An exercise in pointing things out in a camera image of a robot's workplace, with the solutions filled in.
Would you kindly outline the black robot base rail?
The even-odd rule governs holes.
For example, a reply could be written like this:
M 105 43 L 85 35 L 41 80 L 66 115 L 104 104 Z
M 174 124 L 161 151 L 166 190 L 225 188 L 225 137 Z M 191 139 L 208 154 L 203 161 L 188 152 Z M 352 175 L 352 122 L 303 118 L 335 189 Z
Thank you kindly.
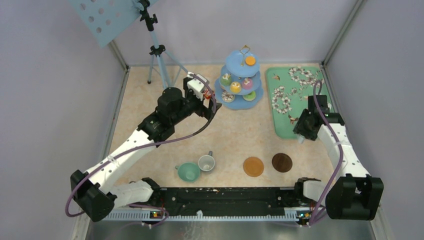
M 315 201 L 295 187 L 161 187 L 146 204 L 182 219 L 287 221 L 308 219 Z

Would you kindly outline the round orange biscuit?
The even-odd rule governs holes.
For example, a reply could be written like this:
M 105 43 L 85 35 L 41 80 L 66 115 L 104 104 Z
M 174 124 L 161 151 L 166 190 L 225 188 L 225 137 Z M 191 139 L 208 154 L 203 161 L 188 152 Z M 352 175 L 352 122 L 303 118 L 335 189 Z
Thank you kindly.
M 254 56 L 250 55 L 250 56 L 247 56 L 244 59 L 244 62 L 247 66 L 254 66 L 256 64 L 257 60 Z

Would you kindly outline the yellow dome cake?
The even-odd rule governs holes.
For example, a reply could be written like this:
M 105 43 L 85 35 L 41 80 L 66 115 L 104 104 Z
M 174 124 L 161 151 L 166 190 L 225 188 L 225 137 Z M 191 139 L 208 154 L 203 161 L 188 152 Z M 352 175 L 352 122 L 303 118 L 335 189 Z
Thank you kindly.
M 233 81 L 233 82 L 230 84 L 229 89 L 230 89 L 230 91 L 231 91 L 232 93 L 235 93 L 235 94 L 236 94 L 236 93 L 241 92 L 241 90 L 242 90 L 243 88 L 242 88 L 241 83 L 239 83 L 239 82 L 237 82 L 237 81 Z

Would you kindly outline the light blue tripod stand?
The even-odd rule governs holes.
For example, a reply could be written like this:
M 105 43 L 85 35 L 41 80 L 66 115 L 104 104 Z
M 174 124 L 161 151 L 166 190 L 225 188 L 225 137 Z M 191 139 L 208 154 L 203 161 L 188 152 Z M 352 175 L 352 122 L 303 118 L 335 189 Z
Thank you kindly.
M 134 0 L 133 5 L 140 14 L 140 22 L 145 22 L 146 28 L 150 34 L 153 45 L 150 47 L 150 64 L 147 83 L 152 83 L 153 71 L 156 71 L 162 81 L 163 88 L 174 87 L 181 71 L 188 72 L 184 65 L 178 61 L 178 59 L 167 50 L 164 44 L 160 44 L 155 32 L 155 24 L 158 23 L 158 18 L 156 14 L 150 14 L 149 8 L 152 7 L 157 0 Z M 167 70 L 167 65 L 165 64 L 164 57 L 165 54 L 169 57 L 178 67 L 177 74 L 174 78 L 170 78 Z

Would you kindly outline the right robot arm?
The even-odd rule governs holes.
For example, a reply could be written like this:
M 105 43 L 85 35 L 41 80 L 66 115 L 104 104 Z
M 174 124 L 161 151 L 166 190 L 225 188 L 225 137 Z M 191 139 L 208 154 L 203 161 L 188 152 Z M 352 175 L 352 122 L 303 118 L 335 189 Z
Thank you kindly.
M 331 112 L 326 95 L 310 95 L 293 132 L 307 140 L 320 140 L 334 173 L 324 183 L 303 177 L 295 184 L 293 200 L 299 206 L 315 201 L 331 219 L 371 221 L 375 218 L 384 183 L 373 177 L 357 157 L 342 116 Z

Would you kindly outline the green teacup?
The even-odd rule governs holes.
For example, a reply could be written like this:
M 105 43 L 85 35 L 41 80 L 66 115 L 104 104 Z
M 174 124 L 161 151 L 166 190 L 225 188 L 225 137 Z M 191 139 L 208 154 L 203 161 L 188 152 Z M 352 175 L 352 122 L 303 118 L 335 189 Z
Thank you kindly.
M 199 166 L 193 162 L 185 162 L 176 165 L 177 176 L 184 182 L 193 183 L 197 181 L 201 175 Z

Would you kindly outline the green glazed donut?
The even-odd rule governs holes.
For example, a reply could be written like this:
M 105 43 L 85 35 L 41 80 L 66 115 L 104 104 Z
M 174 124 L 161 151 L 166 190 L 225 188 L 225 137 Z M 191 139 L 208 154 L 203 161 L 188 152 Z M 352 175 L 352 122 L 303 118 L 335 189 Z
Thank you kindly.
M 250 92 L 248 94 L 243 95 L 242 98 L 245 101 L 251 102 L 251 101 L 255 100 L 256 96 L 257 96 L 256 95 L 256 92 L 255 91 L 252 91 L 252 92 Z

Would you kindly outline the blue perforated board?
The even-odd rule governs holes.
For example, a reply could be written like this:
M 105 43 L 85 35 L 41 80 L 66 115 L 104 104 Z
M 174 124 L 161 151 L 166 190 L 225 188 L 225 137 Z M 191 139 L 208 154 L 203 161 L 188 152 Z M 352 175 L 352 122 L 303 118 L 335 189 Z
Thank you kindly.
M 69 0 L 103 48 L 141 17 L 156 0 Z

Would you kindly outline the green dome cake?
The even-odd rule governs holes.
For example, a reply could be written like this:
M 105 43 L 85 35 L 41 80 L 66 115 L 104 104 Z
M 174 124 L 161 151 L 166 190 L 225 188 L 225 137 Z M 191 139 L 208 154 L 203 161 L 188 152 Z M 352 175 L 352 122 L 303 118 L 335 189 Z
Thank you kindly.
M 229 73 L 225 73 L 221 76 L 219 82 L 222 86 L 230 86 L 232 83 L 232 76 Z

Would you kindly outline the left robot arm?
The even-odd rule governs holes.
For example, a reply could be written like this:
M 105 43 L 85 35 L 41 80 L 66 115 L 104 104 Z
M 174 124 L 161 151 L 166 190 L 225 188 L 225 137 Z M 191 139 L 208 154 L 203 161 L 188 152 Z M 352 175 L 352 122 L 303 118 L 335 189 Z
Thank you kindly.
M 144 155 L 160 145 L 171 143 L 169 138 L 182 120 L 192 114 L 207 119 L 202 128 L 186 136 L 188 139 L 205 130 L 221 106 L 214 96 L 205 106 L 202 92 L 166 88 L 158 98 L 155 110 L 114 153 L 84 172 L 76 170 L 71 174 L 71 194 L 65 204 L 65 214 L 76 217 L 75 213 L 69 212 L 71 201 L 77 203 L 93 222 L 104 219 L 116 208 L 132 203 L 144 202 L 149 207 L 156 206 L 161 194 L 148 179 L 121 186 L 115 186 L 115 182 Z

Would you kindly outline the dark brown saucer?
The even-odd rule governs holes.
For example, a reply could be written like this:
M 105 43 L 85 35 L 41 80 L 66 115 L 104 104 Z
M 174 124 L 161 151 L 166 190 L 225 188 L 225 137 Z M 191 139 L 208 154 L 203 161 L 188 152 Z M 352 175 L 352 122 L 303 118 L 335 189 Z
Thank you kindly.
M 271 160 L 273 168 L 280 173 L 287 173 L 293 167 L 292 159 L 285 153 L 277 153 Z

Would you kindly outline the white chocolate drizzle donut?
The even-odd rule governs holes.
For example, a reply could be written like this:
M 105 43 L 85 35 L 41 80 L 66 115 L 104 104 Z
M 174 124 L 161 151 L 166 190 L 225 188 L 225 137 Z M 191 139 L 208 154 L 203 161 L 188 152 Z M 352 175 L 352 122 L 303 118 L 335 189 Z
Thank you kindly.
M 231 103 L 235 100 L 235 95 L 232 93 L 229 93 L 228 91 L 223 91 L 221 94 L 221 99 L 225 102 L 225 103 Z

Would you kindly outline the green floral serving tray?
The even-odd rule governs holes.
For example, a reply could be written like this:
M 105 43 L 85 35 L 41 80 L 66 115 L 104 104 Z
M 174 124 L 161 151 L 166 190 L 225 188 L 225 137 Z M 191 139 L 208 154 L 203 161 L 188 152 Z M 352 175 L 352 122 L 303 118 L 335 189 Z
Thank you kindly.
M 281 139 L 295 139 L 293 129 L 304 109 L 308 107 L 308 97 L 316 92 L 329 95 L 323 73 L 313 66 L 271 67 L 265 72 L 274 131 Z

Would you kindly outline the blue three-tier cake stand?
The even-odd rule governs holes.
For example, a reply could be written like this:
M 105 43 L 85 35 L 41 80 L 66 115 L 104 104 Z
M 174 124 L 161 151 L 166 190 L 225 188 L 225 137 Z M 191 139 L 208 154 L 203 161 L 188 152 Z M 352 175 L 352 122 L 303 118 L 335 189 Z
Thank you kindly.
M 217 100 L 230 110 L 253 108 L 264 95 L 259 58 L 248 45 L 232 51 L 215 81 Z

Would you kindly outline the pink dome cake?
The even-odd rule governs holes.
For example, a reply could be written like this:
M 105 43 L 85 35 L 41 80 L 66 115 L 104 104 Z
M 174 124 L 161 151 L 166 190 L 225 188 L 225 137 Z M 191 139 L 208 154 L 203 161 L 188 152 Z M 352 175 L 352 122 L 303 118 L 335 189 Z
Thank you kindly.
M 249 77 L 246 77 L 241 82 L 241 86 L 244 90 L 250 90 L 253 87 L 253 80 Z

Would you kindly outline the white grey teacup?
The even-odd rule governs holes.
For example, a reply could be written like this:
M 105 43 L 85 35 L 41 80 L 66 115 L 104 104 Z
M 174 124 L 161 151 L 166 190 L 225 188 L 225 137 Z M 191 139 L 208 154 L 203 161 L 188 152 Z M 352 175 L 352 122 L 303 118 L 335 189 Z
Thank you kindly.
M 205 173 L 211 172 L 216 165 L 213 157 L 213 151 L 209 151 L 208 154 L 201 156 L 198 159 L 197 165 L 201 171 Z

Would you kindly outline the orange saucer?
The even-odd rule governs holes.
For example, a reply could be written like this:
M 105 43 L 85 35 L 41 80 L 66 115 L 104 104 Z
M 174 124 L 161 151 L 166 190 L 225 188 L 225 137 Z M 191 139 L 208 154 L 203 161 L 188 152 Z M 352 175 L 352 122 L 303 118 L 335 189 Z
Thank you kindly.
M 258 157 L 248 157 L 243 162 L 243 171 L 250 177 L 260 176 L 264 168 L 264 163 Z

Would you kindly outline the red owl toy block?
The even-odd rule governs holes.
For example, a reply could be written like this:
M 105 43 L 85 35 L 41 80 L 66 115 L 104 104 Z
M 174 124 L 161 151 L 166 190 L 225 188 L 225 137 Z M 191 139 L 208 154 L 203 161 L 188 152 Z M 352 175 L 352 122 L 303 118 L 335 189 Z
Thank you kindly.
M 203 92 L 203 97 L 205 98 L 205 99 L 207 99 L 207 100 L 209 100 L 209 99 L 211 99 L 211 97 L 214 97 L 215 96 L 215 92 L 212 90 L 212 91 L 209 91 L 208 89 L 206 89 L 204 92 Z

